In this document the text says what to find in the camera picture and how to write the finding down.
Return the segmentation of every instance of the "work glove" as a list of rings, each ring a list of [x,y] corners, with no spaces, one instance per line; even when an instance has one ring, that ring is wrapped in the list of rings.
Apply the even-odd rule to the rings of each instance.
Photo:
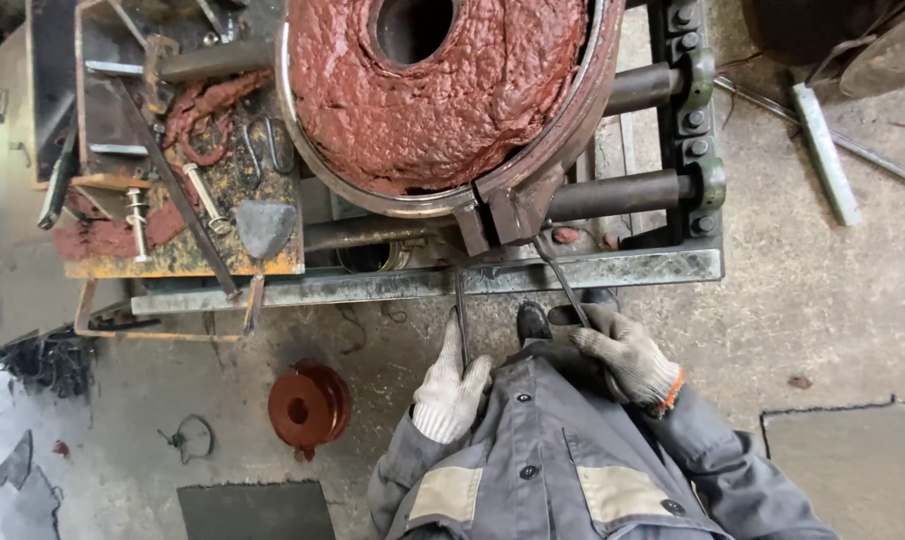
[[[656,418],[675,405],[683,368],[662,355],[643,325],[597,303],[583,303],[593,328],[570,337],[576,349],[605,364],[606,384],[616,402],[636,404]]]
[[[492,357],[484,354],[470,362],[463,376],[462,358],[462,332],[454,307],[446,321],[439,359],[425,372],[425,380],[413,396],[413,425],[440,444],[451,443],[469,431],[493,368]]]

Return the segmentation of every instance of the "gray work jacket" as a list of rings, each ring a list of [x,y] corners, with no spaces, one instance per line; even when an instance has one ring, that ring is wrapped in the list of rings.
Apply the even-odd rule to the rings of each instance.
[[[540,354],[501,367],[460,441],[431,441],[403,415],[369,485],[374,536],[838,538],[688,384],[661,420],[631,414]]]

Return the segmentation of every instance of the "reflective stripe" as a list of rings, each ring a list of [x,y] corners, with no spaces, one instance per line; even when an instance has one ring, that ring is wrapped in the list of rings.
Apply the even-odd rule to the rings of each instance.
[[[416,518],[432,514],[461,523],[472,521],[480,480],[482,469],[443,467],[427,472],[422,477],[406,526]]]
[[[627,467],[576,467],[592,521],[608,523],[624,516],[671,516],[662,507],[665,492],[648,474]]]

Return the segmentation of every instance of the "red pulley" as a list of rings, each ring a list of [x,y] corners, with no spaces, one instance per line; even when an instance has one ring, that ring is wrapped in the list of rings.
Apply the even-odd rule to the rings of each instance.
[[[346,430],[351,404],[349,387],[339,374],[307,358],[273,383],[269,420],[278,438],[310,461],[317,446]]]

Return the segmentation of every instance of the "sleeve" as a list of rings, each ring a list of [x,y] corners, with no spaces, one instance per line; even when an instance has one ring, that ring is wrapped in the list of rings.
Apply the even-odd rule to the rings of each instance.
[[[734,538],[838,540],[806,494],[758,452],[755,436],[730,429],[688,384],[662,419],[645,418],[712,519]]]
[[[412,423],[412,408],[402,415],[386,455],[375,464],[369,480],[372,538],[385,538],[402,499],[440,461],[462,448],[462,441],[440,444]]]

